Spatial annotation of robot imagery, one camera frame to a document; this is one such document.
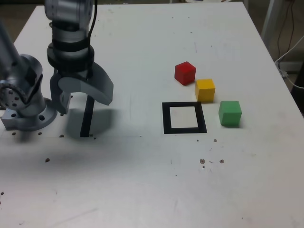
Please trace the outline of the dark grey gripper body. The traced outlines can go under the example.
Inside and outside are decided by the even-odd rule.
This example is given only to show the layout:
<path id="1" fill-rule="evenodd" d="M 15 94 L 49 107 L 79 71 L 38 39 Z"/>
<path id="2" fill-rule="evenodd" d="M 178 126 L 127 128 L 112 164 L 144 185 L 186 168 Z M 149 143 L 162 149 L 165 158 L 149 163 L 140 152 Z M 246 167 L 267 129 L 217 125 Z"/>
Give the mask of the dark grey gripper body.
<path id="1" fill-rule="evenodd" d="M 67 72 L 67 71 L 57 70 L 57 74 L 59 74 L 61 78 L 71 77 L 79 80 L 88 80 L 89 78 L 92 77 L 92 69 L 88 69 L 81 72 Z"/>

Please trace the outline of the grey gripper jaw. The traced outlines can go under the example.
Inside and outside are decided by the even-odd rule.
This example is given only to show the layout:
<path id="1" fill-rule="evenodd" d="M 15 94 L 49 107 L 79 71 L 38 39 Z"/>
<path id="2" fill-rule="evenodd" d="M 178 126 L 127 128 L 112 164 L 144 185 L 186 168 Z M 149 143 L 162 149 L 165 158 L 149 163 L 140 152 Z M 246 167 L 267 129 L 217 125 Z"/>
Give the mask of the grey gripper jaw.
<path id="1" fill-rule="evenodd" d="M 59 113 L 67 114 L 69 110 L 71 93 L 65 92 L 60 89 L 58 85 L 60 78 L 61 75 L 55 69 L 53 76 L 50 79 L 51 99 L 53 106 Z"/>
<path id="2" fill-rule="evenodd" d="M 59 79 L 59 88 L 68 93 L 85 93 L 97 102 L 109 105 L 113 100 L 114 85 L 108 74 L 97 63 L 92 65 L 92 76 L 84 77 L 65 76 Z"/>

